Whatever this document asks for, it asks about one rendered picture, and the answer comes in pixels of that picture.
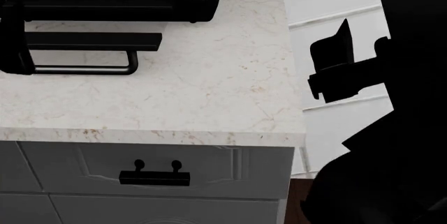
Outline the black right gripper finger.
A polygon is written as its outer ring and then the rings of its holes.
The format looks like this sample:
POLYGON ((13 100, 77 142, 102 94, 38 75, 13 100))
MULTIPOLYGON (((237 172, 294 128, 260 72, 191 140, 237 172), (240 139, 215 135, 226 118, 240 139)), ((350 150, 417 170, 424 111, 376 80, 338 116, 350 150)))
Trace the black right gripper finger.
POLYGON ((310 53, 316 73, 320 73, 326 68, 339 65, 337 63, 336 42, 337 39, 333 36, 312 43, 310 53))
POLYGON ((349 22, 345 18, 335 34, 337 39, 337 63, 352 64, 354 62, 353 40, 349 22))

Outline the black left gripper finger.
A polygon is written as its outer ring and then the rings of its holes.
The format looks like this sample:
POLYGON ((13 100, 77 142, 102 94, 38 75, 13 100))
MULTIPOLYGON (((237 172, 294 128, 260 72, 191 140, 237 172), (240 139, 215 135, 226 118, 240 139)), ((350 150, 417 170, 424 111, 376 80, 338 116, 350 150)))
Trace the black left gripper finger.
POLYGON ((0 51, 19 52, 27 47, 23 6, 5 3, 0 6, 0 51))

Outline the black toaster oven door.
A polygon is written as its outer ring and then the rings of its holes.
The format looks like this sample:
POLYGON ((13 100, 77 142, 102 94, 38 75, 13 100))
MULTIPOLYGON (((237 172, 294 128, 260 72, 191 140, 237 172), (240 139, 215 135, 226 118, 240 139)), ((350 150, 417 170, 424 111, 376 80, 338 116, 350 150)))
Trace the black toaster oven door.
POLYGON ((126 66, 35 65, 37 75, 132 75, 138 69, 138 52, 156 52, 161 33, 26 32, 29 50, 125 52, 126 66))

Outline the white drawer front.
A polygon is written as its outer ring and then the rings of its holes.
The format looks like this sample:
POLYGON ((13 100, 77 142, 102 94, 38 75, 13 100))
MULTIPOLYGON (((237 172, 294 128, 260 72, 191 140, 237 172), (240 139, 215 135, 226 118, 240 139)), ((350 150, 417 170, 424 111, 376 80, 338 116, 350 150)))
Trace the white drawer front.
POLYGON ((288 194, 293 148, 160 144, 23 142, 21 148, 43 190, 60 194, 254 198, 288 194), (169 172, 172 162, 190 174, 189 186, 134 186, 121 171, 169 172))

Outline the white cabinet door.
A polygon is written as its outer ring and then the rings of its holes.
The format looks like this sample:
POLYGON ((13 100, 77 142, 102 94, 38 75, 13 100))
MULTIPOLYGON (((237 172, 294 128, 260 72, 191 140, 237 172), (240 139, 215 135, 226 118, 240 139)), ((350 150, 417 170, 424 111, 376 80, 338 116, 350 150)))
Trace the white cabinet door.
POLYGON ((277 224, 278 202, 50 196, 64 224, 277 224))

